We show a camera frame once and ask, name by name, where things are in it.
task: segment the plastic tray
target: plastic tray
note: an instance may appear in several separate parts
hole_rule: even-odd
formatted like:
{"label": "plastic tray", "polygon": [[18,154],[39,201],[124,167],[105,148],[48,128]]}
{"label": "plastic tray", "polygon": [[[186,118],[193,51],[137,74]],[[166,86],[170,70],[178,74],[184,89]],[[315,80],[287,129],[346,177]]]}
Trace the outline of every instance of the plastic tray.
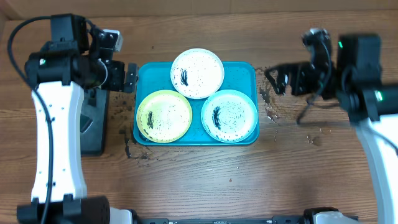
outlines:
{"label": "plastic tray", "polygon": [[[238,90],[252,99],[258,110],[256,73],[253,67],[246,62],[223,62],[225,76],[224,82],[219,90]],[[257,140],[260,129],[259,123],[253,133],[240,142],[223,143],[210,137],[201,124],[201,108],[207,98],[193,100],[187,98],[192,107],[192,124],[180,139],[170,143],[156,143],[146,139],[138,130],[135,120],[138,106],[144,98],[158,90],[174,90],[170,80],[170,69],[172,62],[151,62],[147,63],[139,70],[139,80],[136,90],[136,109],[134,115],[133,135],[138,143],[146,146],[229,146],[229,145],[249,145]]]}

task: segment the black cable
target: black cable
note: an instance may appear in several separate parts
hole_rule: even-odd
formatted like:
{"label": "black cable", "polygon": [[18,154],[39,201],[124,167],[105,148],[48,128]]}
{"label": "black cable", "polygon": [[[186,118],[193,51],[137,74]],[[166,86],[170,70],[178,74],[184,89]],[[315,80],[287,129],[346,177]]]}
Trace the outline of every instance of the black cable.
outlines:
{"label": "black cable", "polygon": [[344,70],[343,73],[341,74],[341,89],[343,92],[347,92],[346,89],[346,79],[348,77],[349,72],[351,73],[356,73],[356,68],[354,65],[348,65]]}
{"label": "black cable", "polygon": [[321,87],[318,89],[318,91],[314,94],[314,96],[312,97],[310,102],[308,102],[308,104],[305,106],[305,108],[298,115],[298,117],[296,119],[297,124],[300,124],[300,120],[305,116],[305,112],[307,112],[307,110],[310,109],[310,107],[313,105],[313,102],[315,102],[315,100],[318,98],[318,96],[320,96],[322,94],[322,92],[324,91],[324,89],[325,89],[326,85],[328,84],[329,79],[331,77],[331,68],[333,65],[331,64],[330,54],[329,54],[328,48],[326,47],[325,43],[324,42],[321,42],[321,43],[325,48],[326,55],[328,56],[328,73],[325,77],[325,81],[323,83],[320,82]]}
{"label": "black cable", "polygon": [[22,80],[29,86],[29,88],[35,93],[37,99],[40,101],[40,104],[43,107],[44,114],[45,114],[45,120],[47,122],[47,127],[49,129],[49,179],[47,181],[47,196],[45,198],[45,205],[44,205],[44,211],[41,219],[41,224],[44,224],[47,218],[47,214],[49,212],[49,205],[51,201],[51,193],[52,193],[52,176],[53,176],[53,152],[54,152],[54,145],[53,145],[53,132],[52,132],[52,125],[51,125],[51,117],[49,110],[47,109],[47,106],[45,105],[45,102],[43,98],[40,96],[40,94],[37,92],[35,89],[35,86],[29,83],[28,77],[24,75],[22,70],[18,67],[17,62],[15,61],[14,54],[12,53],[12,41],[14,40],[15,35],[18,33],[19,30],[21,30],[24,26],[27,24],[30,24],[31,22],[34,21],[39,21],[39,20],[46,20],[46,19],[51,19],[50,16],[40,16],[40,17],[35,17],[32,19],[28,19],[21,24],[19,24],[12,32],[10,35],[10,38],[8,39],[8,44],[7,44],[7,52],[8,52],[8,57],[10,58],[10,62],[12,66],[15,68],[17,71],[18,75],[22,78]]}
{"label": "black cable", "polygon": [[[310,104],[310,98],[307,98],[305,101],[307,102],[307,104]],[[316,105],[315,103],[312,103],[312,106],[315,108],[320,108],[320,109],[330,109],[330,108],[338,107],[338,106],[340,106],[340,104],[339,103],[331,103],[329,105]]]}
{"label": "black cable", "polygon": [[96,25],[93,24],[89,19],[85,19],[85,21],[90,25],[90,30],[88,30],[88,33],[91,35],[91,44],[90,48],[88,51],[89,58],[91,60],[98,60],[100,57],[100,45],[99,45],[99,40],[98,37],[101,35],[105,35],[104,31],[100,28],[98,28]]}
{"label": "black cable", "polygon": [[368,127],[359,127],[356,126],[356,128],[359,128],[360,130],[367,131],[370,134],[374,134],[375,136],[383,139],[385,142],[387,142],[396,152],[396,155],[398,156],[398,147],[387,137],[385,137],[383,134],[379,133],[378,131],[375,131],[374,129],[368,128]]}

